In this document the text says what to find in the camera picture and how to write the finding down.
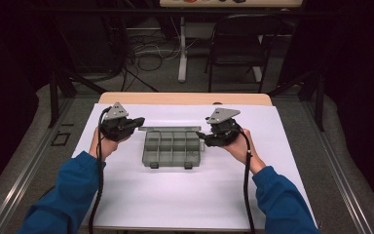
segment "forearm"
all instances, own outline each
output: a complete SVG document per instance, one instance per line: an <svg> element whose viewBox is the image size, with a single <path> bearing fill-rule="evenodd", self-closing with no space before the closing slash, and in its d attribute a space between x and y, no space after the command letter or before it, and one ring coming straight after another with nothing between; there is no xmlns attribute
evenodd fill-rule
<svg viewBox="0 0 374 234"><path fill-rule="evenodd" d="M76 233L98 189L97 161L86 152L61 166L56 188L34 204L19 233Z"/></svg>
<svg viewBox="0 0 374 234"><path fill-rule="evenodd" d="M258 207L266 215L267 233L318 233L305 200L290 180L266 167L253 181Z"/></svg>

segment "chair backrest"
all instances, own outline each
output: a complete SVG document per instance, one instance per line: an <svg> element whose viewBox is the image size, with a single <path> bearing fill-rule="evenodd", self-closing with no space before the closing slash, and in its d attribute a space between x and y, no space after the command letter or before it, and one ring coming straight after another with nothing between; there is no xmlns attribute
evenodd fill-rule
<svg viewBox="0 0 374 234"><path fill-rule="evenodd" d="M212 37L214 40L217 37L276 36L280 29L281 19L272 15L230 15L216 23Z"/></svg>

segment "wooden desk top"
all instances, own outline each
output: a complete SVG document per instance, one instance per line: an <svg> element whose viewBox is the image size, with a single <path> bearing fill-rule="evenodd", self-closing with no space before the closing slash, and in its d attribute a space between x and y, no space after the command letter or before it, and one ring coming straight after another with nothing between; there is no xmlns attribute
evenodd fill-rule
<svg viewBox="0 0 374 234"><path fill-rule="evenodd" d="M299 8L303 0L246 0L243 3L236 3L233 0L220 2L219 0L197 0L193 3L184 0L160 0L162 7L179 8Z"/></svg>
<svg viewBox="0 0 374 234"><path fill-rule="evenodd" d="M209 93L122 93L106 92L98 103L123 104L255 104L272 105L264 94L209 94Z"/></svg>

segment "chair seat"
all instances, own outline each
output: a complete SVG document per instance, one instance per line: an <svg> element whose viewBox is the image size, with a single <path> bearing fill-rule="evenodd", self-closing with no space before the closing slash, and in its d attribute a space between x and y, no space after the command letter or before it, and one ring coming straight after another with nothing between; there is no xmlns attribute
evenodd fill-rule
<svg viewBox="0 0 374 234"><path fill-rule="evenodd" d="M223 42L213 50L214 65L263 65L266 57L263 54L260 44L256 42L243 43Z"/></svg>

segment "person's left hand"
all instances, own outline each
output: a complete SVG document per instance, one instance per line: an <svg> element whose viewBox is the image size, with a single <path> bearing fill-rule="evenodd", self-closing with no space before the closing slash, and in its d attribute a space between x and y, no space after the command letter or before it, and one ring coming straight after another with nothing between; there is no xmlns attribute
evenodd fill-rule
<svg viewBox="0 0 374 234"><path fill-rule="evenodd" d="M102 150L102 161L105 161L105 159L111 155L112 152L117 150L118 144L127 140L130 138L129 136L120 140L120 141L114 141L108 138L105 138L101 134L101 150ZM95 128L95 131L93 131L93 142L91 143L89 154L95 158L97 158L98 155L98 128Z"/></svg>

